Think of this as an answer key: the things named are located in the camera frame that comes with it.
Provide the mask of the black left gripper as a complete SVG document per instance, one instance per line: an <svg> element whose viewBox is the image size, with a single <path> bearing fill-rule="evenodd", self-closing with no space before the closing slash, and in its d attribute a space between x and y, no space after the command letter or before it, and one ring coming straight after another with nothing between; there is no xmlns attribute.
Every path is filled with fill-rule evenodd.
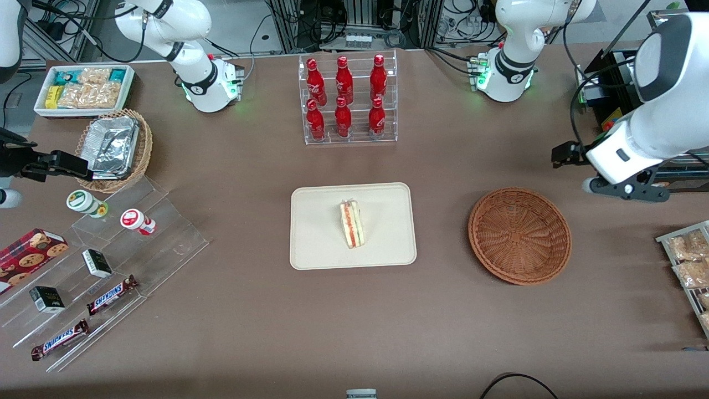
<svg viewBox="0 0 709 399"><path fill-rule="evenodd" d="M553 147L551 162L553 168L576 165L578 163L589 163L587 159L587 146L583 143L567 141L559 146Z"/></svg>

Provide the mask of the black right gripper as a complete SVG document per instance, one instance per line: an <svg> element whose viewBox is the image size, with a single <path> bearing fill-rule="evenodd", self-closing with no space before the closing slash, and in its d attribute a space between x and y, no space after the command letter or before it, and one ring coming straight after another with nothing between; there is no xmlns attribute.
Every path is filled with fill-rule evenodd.
<svg viewBox="0 0 709 399"><path fill-rule="evenodd" d="M25 177L46 180L47 175L66 175L91 182L88 161L64 151L52 151L48 164L40 159L43 152L34 151L37 144L1 128L1 177Z"/></svg>

